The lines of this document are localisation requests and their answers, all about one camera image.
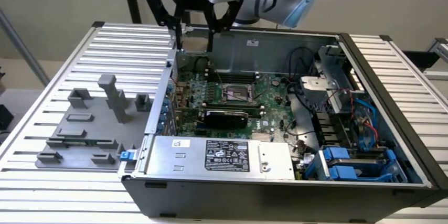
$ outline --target gray plastic block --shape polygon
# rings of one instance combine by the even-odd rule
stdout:
[[[124,123],[125,119],[125,97],[123,90],[117,90],[115,83],[117,78],[113,74],[103,74],[99,78],[99,86],[104,89],[107,95],[107,105],[112,109],[119,123]]]
[[[96,164],[115,164],[115,158],[111,153],[93,153],[91,160]]]
[[[85,137],[84,129],[59,129],[56,136]]]
[[[65,119],[69,122],[92,122],[93,115],[92,114],[68,114]]]
[[[101,149],[115,149],[116,150],[119,148],[119,143],[115,139],[113,140],[99,140],[96,142],[96,145]]]
[[[107,100],[109,98],[92,97],[91,100],[84,100],[85,108],[68,108],[55,133],[47,140],[43,151],[43,153],[57,152],[64,158],[59,159],[59,163],[48,163],[37,159],[36,166],[39,168],[116,170],[120,162],[112,163],[108,155],[116,161],[117,155],[123,151],[140,148],[149,111],[137,111],[135,99],[124,98],[121,103],[124,118],[123,123],[119,123]],[[107,161],[93,162],[93,154],[105,154]]]
[[[56,137],[48,138],[47,145],[55,148],[67,148],[67,145],[64,144],[64,140]]]
[[[57,152],[40,152],[37,159],[43,163],[60,163],[63,156]]]
[[[137,94],[135,97],[135,106],[140,112],[149,111],[152,106],[149,95]]]
[[[68,101],[75,108],[85,108],[84,100],[91,100],[91,94],[87,89],[73,89],[68,95]]]

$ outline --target white wall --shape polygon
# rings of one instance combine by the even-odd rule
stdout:
[[[37,59],[65,60],[96,20],[131,22],[127,0],[0,0]],[[20,58],[0,30],[0,58]]]
[[[0,0],[0,5],[39,59],[64,60],[95,20],[131,22],[125,0]],[[152,23],[144,0],[139,6],[143,21]],[[299,29],[387,34],[403,49],[423,50],[435,37],[448,37],[447,17],[447,0],[316,0]],[[193,22],[203,20],[193,15]],[[0,32],[5,57],[20,56]]]

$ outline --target green circuit board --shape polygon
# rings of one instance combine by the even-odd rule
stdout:
[[[180,73],[179,82],[184,86],[181,89],[184,100],[177,110],[177,135],[249,139],[253,133],[271,133],[269,136],[276,142],[283,141],[280,121],[283,120],[287,125],[293,116],[291,106],[285,105],[287,85],[280,80],[281,78],[276,75],[265,74],[252,84],[219,83],[207,82],[205,78],[192,72]],[[279,85],[273,86],[272,81],[277,81]],[[251,89],[251,99],[241,101],[235,97],[233,100],[223,98],[225,97],[225,93],[223,94],[225,87]],[[232,130],[208,129],[201,122],[203,102],[213,105],[216,110],[247,112],[249,114],[247,127]]]

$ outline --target warning label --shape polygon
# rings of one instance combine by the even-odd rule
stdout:
[[[249,172],[247,142],[207,140],[205,169],[223,172]]]

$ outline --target open computer chassis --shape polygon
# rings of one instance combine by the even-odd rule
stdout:
[[[184,33],[141,146],[121,157],[144,215],[373,223],[447,197],[448,178],[351,35],[235,28],[204,53],[188,43],[207,28]],[[375,49],[389,37],[359,40]]]

